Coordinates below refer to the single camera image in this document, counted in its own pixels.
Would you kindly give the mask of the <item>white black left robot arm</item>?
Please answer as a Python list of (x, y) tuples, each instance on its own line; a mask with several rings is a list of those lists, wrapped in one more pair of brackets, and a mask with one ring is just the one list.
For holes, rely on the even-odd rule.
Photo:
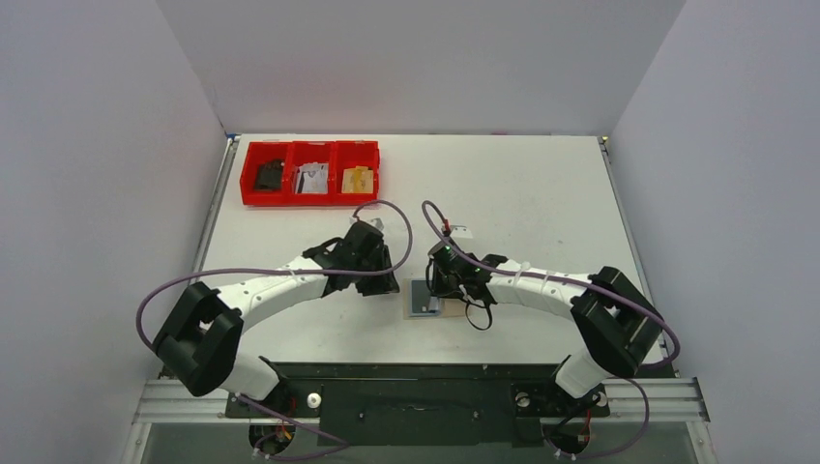
[(292, 306), (349, 286), (362, 296), (398, 290), (383, 233), (361, 220), (267, 274), (251, 271), (248, 279), (218, 288), (188, 286), (150, 347), (193, 396), (221, 389), (265, 400), (281, 390), (282, 378), (263, 357), (240, 351), (243, 335)]

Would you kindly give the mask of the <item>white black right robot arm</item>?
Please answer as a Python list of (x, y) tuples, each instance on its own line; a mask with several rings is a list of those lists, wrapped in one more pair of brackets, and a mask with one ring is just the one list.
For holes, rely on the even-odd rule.
[(489, 254), (477, 260), (440, 242), (428, 253), (445, 286), (471, 303), (520, 305), (572, 321), (584, 346), (552, 376), (565, 395), (580, 399), (610, 377), (628, 379), (668, 326), (618, 269), (561, 274)]

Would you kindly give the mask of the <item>yellow cards in bin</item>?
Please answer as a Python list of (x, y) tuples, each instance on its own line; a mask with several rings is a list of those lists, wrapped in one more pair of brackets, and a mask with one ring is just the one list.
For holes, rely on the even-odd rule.
[(374, 171), (367, 166), (345, 168), (342, 172), (340, 192), (343, 194), (374, 193)]

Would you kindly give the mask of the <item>white cards in bin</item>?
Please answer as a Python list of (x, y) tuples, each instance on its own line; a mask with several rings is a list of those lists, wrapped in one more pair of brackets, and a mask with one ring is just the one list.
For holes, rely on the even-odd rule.
[(326, 194), (329, 180), (329, 164), (306, 163), (297, 167), (294, 191), (298, 194)]

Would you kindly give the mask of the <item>black cards in bin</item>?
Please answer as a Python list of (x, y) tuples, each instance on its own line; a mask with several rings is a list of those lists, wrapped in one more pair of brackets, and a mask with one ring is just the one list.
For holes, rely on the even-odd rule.
[(261, 164), (257, 170), (253, 189), (268, 192), (281, 191), (283, 168), (283, 159), (272, 159)]

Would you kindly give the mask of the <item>red three-compartment bin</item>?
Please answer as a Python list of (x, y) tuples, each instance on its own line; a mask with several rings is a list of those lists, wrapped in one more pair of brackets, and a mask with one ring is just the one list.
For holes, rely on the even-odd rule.
[(376, 141), (260, 141), (249, 144), (240, 175), (251, 207), (359, 206), (378, 197)]

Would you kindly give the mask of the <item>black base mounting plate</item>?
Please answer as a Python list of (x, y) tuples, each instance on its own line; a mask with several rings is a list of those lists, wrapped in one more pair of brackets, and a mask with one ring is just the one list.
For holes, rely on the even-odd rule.
[(610, 414), (604, 387), (575, 400), (553, 382), (553, 364), (309, 363), (276, 366), (284, 391), (263, 406), (316, 420), (334, 446), (538, 446)]

